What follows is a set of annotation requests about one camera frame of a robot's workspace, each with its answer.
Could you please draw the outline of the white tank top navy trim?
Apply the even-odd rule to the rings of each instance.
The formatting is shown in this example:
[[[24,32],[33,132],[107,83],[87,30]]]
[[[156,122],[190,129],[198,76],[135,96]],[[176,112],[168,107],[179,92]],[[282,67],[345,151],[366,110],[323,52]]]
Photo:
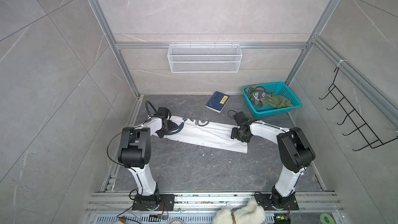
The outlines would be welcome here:
[[[183,127],[179,132],[166,135],[169,140],[240,153],[248,151],[247,143],[231,139],[233,125],[178,116],[171,117],[171,121]]]

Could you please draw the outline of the green tank top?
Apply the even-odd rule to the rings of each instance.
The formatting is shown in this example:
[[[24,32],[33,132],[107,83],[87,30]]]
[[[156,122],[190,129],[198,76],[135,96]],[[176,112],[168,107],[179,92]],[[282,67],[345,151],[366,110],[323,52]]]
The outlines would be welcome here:
[[[262,108],[270,106],[274,109],[293,107],[291,101],[284,96],[269,93],[261,86],[249,86],[244,90],[254,107]]]

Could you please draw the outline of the green tape roll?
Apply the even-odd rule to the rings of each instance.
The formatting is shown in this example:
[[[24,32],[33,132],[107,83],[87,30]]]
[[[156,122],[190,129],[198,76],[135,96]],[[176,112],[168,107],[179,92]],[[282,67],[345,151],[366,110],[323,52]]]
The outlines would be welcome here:
[[[321,224],[336,224],[333,217],[327,213],[320,214],[320,223]]]

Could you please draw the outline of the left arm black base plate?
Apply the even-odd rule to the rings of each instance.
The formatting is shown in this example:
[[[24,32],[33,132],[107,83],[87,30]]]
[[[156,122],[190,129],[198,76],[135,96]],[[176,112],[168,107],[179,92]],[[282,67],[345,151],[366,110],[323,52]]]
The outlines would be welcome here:
[[[172,211],[175,204],[175,195],[160,194],[151,196],[136,195],[132,210],[137,211]]]

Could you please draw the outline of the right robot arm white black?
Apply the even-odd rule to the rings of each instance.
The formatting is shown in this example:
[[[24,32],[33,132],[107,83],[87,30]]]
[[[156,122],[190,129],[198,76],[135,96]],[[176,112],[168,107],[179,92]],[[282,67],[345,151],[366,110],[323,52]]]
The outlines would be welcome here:
[[[259,136],[278,145],[283,164],[282,171],[270,194],[254,193],[257,203],[266,211],[298,210],[296,185],[316,158],[304,132],[298,127],[286,129],[262,120],[251,120],[243,112],[234,112],[231,118],[237,124],[237,127],[232,129],[231,139],[249,143],[253,136]]]

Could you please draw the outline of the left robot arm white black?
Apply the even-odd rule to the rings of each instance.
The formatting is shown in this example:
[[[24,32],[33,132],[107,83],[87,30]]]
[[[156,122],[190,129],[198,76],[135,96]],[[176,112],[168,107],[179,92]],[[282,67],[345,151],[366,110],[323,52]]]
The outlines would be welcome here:
[[[132,190],[135,196],[132,210],[171,211],[174,207],[174,195],[160,194],[158,184],[152,177],[149,161],[151,158],[151,137],[159,138],[177,134],[182,131],[184,124],[177,124],[171,120],[171,111],[166,107],[155,109],[151,102],[145,102],[148,119],[141,125],[125,127],[116,134],[120,136],[117,160],[111,162],[128,169],[134,177],[137,189]]]

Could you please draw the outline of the white fluffy plush toy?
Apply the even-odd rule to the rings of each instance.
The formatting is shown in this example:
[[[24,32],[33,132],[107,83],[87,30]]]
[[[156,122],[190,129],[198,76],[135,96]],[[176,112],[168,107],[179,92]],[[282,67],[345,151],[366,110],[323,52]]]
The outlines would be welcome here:
[[[232,206],[228,203],[222,207],[215,215],[213,224],[262,224],[265,222],[266,213],[262,206],[252,198],[247,205],[232,211]]]

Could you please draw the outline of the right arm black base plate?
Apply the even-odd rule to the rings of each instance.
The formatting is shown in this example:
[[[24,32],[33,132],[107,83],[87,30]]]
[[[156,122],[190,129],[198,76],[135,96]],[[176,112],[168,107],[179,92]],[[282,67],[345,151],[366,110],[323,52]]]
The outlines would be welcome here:
[[[254,193],[257,203],[266,211],[298,211],[299,206],[295,198],[295,193],[288,197],[280,197],[279,194],[263,194],[261,192]]]

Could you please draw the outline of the navy blue book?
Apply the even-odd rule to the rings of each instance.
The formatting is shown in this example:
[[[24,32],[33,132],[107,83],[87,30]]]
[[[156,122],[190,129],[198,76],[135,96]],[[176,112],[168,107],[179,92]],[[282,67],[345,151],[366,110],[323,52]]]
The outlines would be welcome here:
[[[216,91],[205,104],[205,107],[217,113],[221,113],[226,104],[228,103],[230,95]]]

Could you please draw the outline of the aluminium mounting rail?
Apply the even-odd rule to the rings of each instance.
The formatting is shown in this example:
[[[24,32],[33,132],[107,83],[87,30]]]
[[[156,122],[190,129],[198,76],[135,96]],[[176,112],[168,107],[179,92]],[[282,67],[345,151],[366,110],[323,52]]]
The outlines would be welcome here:
[[[210,224],[222,207],[228,203],[232,210],[244,207],[254,192],[174,192],[173,195],[174,209],[166,212],[132,210],[133,200],[129,197],[132,194],[128,192],[93,194],[81,223],[113,224],[124,217],[127,224]],[[313,223],[320,224],[322,213],[331,215],[336,224],[350,222],[334,192],[298,192],[295,198],[298,211],[265,211],[265,223],[303,224],[304,215],[310,215]]]

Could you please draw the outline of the teal plastic basket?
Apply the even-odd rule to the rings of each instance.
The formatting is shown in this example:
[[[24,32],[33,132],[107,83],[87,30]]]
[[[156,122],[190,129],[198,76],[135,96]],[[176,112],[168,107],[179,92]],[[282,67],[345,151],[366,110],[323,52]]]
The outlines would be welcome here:
[[[275,83],[266,83],[266,84],[261,84],[261,85],[252,85],[252,86],[261,86],[264,87],[265,90],[269,93],[275,93],[277,95],[281,95],[286,97],[291,101],[291,104],[293,104],[293,107],[286,107],[286,108],[280,108],[280,109],[274,109],[270,106],[267,107],[262,107],[262,108],[257,108],[252,105],[250,102],[248,96],[245,94],[244,90],[249,87],[245,86],[242,89],[242,92],[244,93],[245,101],[252,113],[252,115],[255,118],[262,118],[262,117],[267,117],[267,116],[272,116],[272,115],[278,115],[278,114],[284,114],[288,113],[291,110],[301,107],[302,104],[298,97],[293,93],[293,91],[283,82],[275,82]]]

